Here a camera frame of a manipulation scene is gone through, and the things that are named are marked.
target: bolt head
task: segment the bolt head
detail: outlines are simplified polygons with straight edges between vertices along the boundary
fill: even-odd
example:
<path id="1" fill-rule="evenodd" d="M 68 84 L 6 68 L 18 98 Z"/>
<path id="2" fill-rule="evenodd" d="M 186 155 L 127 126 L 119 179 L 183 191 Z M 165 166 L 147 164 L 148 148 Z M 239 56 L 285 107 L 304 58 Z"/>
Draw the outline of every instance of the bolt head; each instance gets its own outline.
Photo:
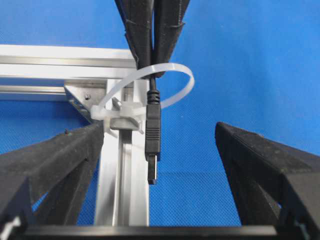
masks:
<path id="1" fill-rule="evenodd" d="M 90 95 L 90 94 L 84 95 L 84 99 L 85 99 L 85 100 L 89 100 L 90 98 L 91 98 L 91 95 Z"/>

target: blue background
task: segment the blue background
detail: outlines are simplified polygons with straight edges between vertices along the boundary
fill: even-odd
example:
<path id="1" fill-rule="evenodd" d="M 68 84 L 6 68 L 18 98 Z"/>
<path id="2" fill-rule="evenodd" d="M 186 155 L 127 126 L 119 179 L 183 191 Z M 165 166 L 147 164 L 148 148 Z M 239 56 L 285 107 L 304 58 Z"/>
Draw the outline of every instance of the blue background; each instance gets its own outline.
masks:
<path id="1" fill-rule="evenodd" d="M 128 48 L 112 0 L 0 0 L 0 43 Z M 320 2 L 191 0 L 171 58 L 196 84 L 162 113 L 158 184 L 150 224 L 239 225 L 215 146 L 218 121 L 320 154 Z M 157 81 L 162 98 L 186 83 Z M 67 103 L 0 102 L 0 152 L 86 122 Z M 93 178 L 79 224 L 93 222 Z"/>

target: black cable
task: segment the black cable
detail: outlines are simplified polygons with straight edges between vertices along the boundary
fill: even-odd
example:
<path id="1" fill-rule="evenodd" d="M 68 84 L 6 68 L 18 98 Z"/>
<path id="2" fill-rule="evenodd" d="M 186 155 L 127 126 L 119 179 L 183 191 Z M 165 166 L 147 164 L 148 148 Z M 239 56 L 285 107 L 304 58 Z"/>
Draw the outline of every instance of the black cable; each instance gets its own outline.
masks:
<path id="1" fill-rule="evenodd" d="M 150 90 L 157 90 L 156 78 L 152 75 L 149 79 Z"/>

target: zip tie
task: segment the zip tie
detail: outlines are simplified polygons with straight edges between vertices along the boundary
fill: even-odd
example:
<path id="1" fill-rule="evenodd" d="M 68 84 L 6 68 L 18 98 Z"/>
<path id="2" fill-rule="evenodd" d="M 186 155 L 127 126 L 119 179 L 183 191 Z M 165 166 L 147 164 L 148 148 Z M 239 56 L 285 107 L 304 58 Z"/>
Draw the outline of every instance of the zip tie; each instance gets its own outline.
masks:
<path id="1" fill-rule="evenodd" d="M 131 82 L 141 79 L 145 76 L 161 73 L 161 72 L 170 72 L 170 71 L 181 72 L 190 76 L 189 82 L 181 91 L 160 102 L 162 109 L 177 103 L 182 98 L 184 98 L 194 87 L 195 85 L 194 75 L 192 71 L 185 65 L 182 65 L 179 63 L 159 63 L 159 64 L 150 65 L 150 66 L 141 68 L 137 71 L 132 72 L 125 78 L 123 78 L 104 96 L 104 98 L 101 100 L 99 105 L 93 105 L 91 107 L 91 110 L 90 110 L 91 118 L 95 120 L 103 120 L 106 117 L 117 116 L 117 114 L 119 113 L 117 113 L 116 111 L 106 110 L 105 105 L 118 91 L 120 91 L 122 88 L 124 88 Z M 145 114 L 145 112 L 146 112 L 146 107 L 141 107 L 133 110 L 134 115 L 143 115 Z"/>

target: aluminum frame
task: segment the aluminum frame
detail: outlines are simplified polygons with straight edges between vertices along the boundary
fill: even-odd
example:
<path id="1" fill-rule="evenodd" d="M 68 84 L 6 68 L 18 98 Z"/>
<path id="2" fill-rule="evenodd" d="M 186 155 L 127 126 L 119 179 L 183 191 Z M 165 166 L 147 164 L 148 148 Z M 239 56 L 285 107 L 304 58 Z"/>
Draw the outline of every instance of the aluminum frame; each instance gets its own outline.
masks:
<path id="1" fill-rule="evenodd" d="M 0 100 L 67 101 L 64 84 L 106 83 L 110 89 L 135 69 L 128 49 L 0 45 Z M 145 104 L 148 87 L 147 81 L 137 80 L 116 97 Z M 104 134 L 94 223 L 148 226 L 145 136 L 116 132 L 118 137 Z"/>

